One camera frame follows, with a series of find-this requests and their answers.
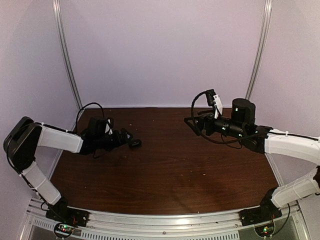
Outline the black oval charging case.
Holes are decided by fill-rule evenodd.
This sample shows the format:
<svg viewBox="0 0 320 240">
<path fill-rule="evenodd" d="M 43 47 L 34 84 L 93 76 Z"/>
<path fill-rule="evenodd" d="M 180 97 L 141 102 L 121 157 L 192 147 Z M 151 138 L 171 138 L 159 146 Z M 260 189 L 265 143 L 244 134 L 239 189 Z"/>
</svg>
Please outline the black oval charging case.
<svg viewBox="0 0 320 240">
<path fill-rule="evenodd" d="M 140 139 L 131 139 L 131 140 L 128 142 L 128 146 L 129 146 L 131 149 L 139 148 L 141 145 L 142 145 L 142 141 L 141 141 Z"/>
</svg>

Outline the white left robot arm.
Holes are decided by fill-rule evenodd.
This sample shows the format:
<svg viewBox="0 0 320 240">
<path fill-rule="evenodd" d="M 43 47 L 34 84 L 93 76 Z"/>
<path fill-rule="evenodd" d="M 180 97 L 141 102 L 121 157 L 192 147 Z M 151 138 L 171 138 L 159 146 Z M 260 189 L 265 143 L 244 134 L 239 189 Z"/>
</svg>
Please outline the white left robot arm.
<svg viewBox="0 0 320 240">
<path fill-rule="evenodd" d="M 114 130 L 113 118 L 90 118 L 81 132 L 58 128 L 43 122 L 35 122 L 24 116 L 3 141 L 3 150 L 14 171 L 48 205 L 61 222 L 72 218 L 72 211 L 61 203 L 62 195 L 38 167 L 36 154 L 39 149 L 69 152 L 79 155 L 93 155 L 97 150 L 110 152 L 123 145 L 133 148 L 139 140 L 126 129 Z"/>
</svg>

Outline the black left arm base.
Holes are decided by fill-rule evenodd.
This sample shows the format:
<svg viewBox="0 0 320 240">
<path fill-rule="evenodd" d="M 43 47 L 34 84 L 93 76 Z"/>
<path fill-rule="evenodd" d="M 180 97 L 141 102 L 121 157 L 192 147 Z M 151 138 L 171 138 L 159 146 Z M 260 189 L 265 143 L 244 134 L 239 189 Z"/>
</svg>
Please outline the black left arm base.
<svg viewBox="0 0 320 240">
<path fill-rule="evenodd" d="M 74 227 L 86 227 L 89 212 L 68 206 L 68 201 L 62 197 L 54 205 L 48 204 L 45 217 L 57 222 L 66 223 Z"/>
</svg>

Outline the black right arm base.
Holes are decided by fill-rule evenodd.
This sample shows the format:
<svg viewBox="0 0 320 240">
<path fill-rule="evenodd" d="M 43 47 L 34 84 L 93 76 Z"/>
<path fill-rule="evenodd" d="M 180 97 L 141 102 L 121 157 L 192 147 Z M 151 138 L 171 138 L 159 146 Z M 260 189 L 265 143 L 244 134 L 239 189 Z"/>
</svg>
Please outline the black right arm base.
<svg viewBox="0 0 320 240">
<path fill-rule="evenodd" d="M 239 212 L 239 218 L 242 226 L 255 225 L 281 217 L 282 212 L 280 208 L 276 207 L 271 199 L 272 192 L 268 191 L 258 207 L 241 210 Z"/>
</svg>

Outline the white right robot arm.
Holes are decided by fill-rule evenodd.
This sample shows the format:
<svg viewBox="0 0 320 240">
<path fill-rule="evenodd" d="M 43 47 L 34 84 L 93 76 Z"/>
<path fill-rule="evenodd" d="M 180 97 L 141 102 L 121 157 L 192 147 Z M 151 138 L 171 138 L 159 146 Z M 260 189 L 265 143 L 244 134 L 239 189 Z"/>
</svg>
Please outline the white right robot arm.
<svg viewBox="0 0 320 240">
<path fill-rule="evenodd" d="M 233 143 L 238 142 L 242 147 L 255 153 L 289 156 L 316 164 L 316 167 L 304 176 L 269 190 L 261 200 L 261 206 L 256 210 L 256 216 L 259 220 L 268 220 L 276 212 L 276 209 L 290 202 L 313 194 L 319 195 L 319 138 L 256 125 L 256 106 L 244 98 L 236 98 L 232 101 L 230 117 L 221 115 L 217 101 L 212 97 L 208 104 L 213 108 L 213 111 L 202 111 L 198 116 L 195 116 L 192 109 L 190 117 L 184 118 L 184 122 L 197 136 L 217 144 L 216 140 L 209 137 L 214 133 L 219 133 L 226 137 L 232 137 Z"/>
</svg>

